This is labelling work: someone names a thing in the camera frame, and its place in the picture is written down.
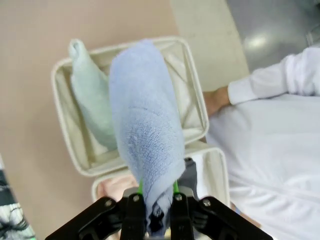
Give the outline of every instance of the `light blue rolled towel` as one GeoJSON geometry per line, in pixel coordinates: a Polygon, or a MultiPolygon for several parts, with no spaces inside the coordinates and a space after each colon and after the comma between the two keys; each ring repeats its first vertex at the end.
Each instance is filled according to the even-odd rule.
{"type": "Polygon", "coordinates": [[[172,81],[164,58],[150,40],[116,56],[110,67],[110,104],[121,158],[143,180],[147,231],[164,236],[173,183],[185,170],[185,144],[172,81]],[[150,228],[150,215],[164,214],[150,228]]]}
{"type": "Polygon", "coordinates": [[[117,148],[107,76],[91,59],[84,43],[74,39],[69,45],[72,59],[71,87],[84,121],[95,139],[108,151],[117,148]]]}

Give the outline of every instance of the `white sweatshirt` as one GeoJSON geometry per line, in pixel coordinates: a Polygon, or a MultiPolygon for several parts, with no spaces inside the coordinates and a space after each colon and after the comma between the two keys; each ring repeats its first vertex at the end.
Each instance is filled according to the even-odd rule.
{"type": "Polygon", "coordinates": [[[207,142],[226,155],[231,201],[279,240],[320,239],[320,48],[228,86],[207,142]]]}

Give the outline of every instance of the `white basket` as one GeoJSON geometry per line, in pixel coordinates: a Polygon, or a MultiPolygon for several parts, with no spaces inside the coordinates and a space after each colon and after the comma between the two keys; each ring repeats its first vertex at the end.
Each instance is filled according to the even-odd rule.
{"type": "MultiPolygon", "coordinates": [[[[219,148],[209,146],[200,141],[187,145],[186,149],[185,157],[192,158],[196,163],[198,197],[201,199],[210,195],[230,207],[229,182],[224,153],[219,148]]],[[[99,183],[107,179],[130,174],[132,173],[127,168],[124,168],[97,177],[91,187],[93,202],[99,199],[97,195],[99,183]]]]}
{"type": "MultiPolygon", "coordinates": [[[[166,62],[174,87],[185,144],[205,136],[209,128],[206,106],[190,48],[179,37],[153,39],[166,62]]],[[[109,74],[112,59],[135,42],[103,47],[90,52],[98,67],[109,74]]],[[[126,166],[117,150],[108,151],[87,129],[70,88],[72,61],[58,62],[52,71],[54,102],[63,137],[75,168],[85,176],[98,176],[126,166]]]]}

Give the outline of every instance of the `beige tabletop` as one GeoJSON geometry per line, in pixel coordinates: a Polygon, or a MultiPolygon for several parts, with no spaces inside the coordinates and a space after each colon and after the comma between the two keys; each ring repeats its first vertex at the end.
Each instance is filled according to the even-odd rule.
{"type": "Polygon", "coordinates": [[[0,1],[0,153],[38,239],[92,202],[93,179],[70,160],[51,87],[70,39],[95,49],[176,34],[168,0],[0,1]]]}

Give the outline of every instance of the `gray floor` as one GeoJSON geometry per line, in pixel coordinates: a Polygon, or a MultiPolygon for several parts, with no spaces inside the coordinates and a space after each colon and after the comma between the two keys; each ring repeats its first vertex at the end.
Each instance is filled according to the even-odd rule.
{"type": "Polygon", "coordinates": [[[320,24],[314,0],[227,0],[250,72],[278,63],[308,46],[306,34],[320,24]]]}

